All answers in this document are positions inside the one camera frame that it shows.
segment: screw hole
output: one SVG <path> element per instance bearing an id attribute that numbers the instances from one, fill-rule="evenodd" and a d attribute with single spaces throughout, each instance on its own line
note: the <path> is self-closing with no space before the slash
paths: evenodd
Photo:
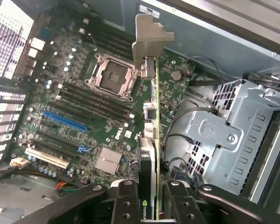
<path id="1" fill-rule="evenodd" d="M 187 217 L 188 217 L 188 219 L 191 219 L 191 220 L 195 219 L 195 216 L 193 214 L 188 214 Z"/>
<path id="2" fill-rule="evenodd" d="M 129 202 L 124 202 L 123 205 L 127 207 L 127 206 L 130 206 L 131 203 L 129 203 Z"/>
<path id="3" fill-rule="evenodd" d="M 122 216 L 124 219 L 129 219 L 131 216 L 130 216 L 130 214 L 124 214 L 123 216 Z"/>

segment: white connector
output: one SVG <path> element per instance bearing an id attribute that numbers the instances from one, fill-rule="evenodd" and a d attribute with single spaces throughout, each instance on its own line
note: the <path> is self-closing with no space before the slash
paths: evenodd
<path id="1" fill-rule="evenodd" d="M 17 157 L 17 158 L 14 158 L 10 161 L 9 165 L 11 167 L 17 167 L 19 169 L 23 169 L 24 167 L 28 166 L 30 162 L 28 160 L 25 160 L 21 157 Z"/>
<path id="2" fill-rule="evenodd" d="M 61 159 L 59 159 L 55 156 L 49 155 L 47 153 L 37 151 L 33 148 L 26 148 L 25 154 L 31 155 L 32 157 L 35 157 L 39 160 L 48 162 L 52 165 L 55 165 L 55 166 L 63 168 L 63 169 L 66 169 L 70 164 L 67 161 L 61 160 Z"/>

